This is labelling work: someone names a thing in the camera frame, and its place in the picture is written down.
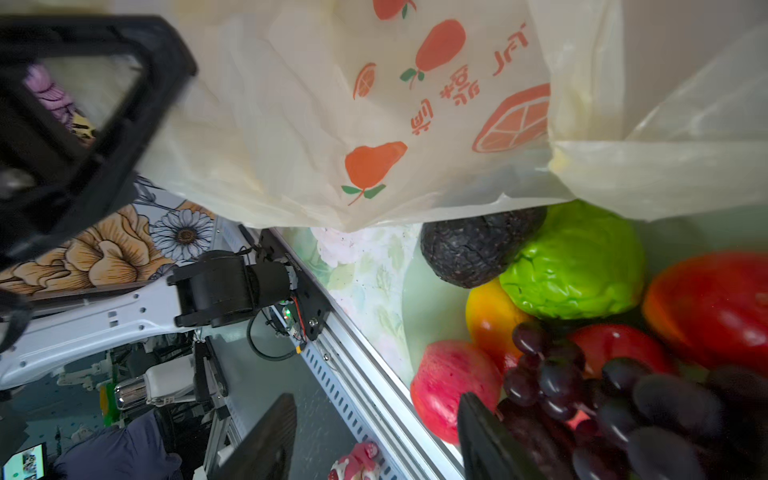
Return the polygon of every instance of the gray floor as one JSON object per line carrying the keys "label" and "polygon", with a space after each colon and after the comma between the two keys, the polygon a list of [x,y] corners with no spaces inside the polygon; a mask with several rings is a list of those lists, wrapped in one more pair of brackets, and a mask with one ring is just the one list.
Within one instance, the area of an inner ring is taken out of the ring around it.
{"label": "gray floor", "polygon": [[[204,330],[204,335],[214,338],[214,348],[227,376],[230,402],[236,414],[251,429],[281,393],[292,393],[299,425],[290,478],[328,478],[331,465],[348,455],[355,445],[352,433],[304,360],[298,356],[282,362],[261,359],[245,340],[246,325],[242,322]],[[278,356],[293,348],[288,339],[277,339],[274,330],[264,326],[263,321],[254,323],[253,338],[259,350],[267,355]]]}

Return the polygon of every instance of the green fruit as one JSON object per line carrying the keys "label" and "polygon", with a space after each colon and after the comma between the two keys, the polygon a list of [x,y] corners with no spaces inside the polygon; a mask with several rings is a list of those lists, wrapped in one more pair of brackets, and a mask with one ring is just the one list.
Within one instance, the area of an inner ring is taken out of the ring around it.
{"label": "green fruit", "polygon": [[583,319],[635,307],[644,270],[632,225],[576,200],[549,207],[544,225],[499,279],[515,305],[531,315]]}

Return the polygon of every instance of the bunch of grapes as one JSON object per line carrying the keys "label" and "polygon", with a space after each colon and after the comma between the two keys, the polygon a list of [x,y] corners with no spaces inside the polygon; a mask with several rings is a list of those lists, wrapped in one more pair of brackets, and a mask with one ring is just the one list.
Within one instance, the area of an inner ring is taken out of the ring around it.
{"label": "bunch of grapes", "polygon": [[629,358],[584,379],[584,353],[568,340],[534,322],[512,338],[524,355],[505,374],[508,401],[560,422],[589,417],[568,450],[580,480],[768,478],[768,379],[728,366],[700,385]]}

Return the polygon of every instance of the purple cloth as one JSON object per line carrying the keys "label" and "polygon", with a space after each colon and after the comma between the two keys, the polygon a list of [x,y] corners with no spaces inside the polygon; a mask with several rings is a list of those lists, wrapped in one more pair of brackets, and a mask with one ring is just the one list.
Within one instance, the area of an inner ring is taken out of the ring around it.
{"label": "purple cloth", "polygon": [[124,429],[109,429],[72,447],[55,462],[68,480],[164,480],[181,466],[167,454],[153,412]]}

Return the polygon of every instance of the white daisy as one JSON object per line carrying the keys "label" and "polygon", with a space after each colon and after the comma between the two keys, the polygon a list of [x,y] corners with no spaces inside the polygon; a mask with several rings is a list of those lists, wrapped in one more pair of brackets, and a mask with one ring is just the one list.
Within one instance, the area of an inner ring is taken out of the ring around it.
{"label": "white daisy", "polygon": [[182,210],[168,212],[149,227],[155,248],[174,261],[197,258],[210,248],[214,221],[206,214]]}

